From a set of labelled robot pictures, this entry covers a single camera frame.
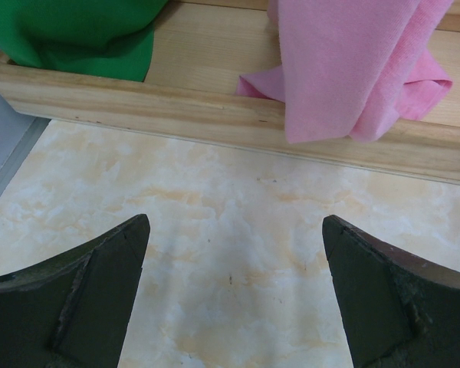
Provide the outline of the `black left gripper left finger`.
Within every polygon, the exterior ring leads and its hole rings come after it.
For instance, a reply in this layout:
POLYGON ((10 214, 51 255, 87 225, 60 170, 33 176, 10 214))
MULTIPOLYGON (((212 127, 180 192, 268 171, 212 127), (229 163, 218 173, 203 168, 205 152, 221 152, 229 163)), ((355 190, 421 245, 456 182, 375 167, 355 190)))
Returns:
POLYGON ((150 236, 145 214, 0 276, 0 367, 116 367, 150 236))

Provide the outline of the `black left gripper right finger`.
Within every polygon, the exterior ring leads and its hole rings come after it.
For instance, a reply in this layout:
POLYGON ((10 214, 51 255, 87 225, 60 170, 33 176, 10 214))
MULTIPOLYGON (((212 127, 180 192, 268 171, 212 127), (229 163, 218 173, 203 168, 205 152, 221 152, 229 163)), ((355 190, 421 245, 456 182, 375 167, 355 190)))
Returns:
POLYGON ((324 249, 355 367, 460 367, 460 272, 336 215, 324 249))

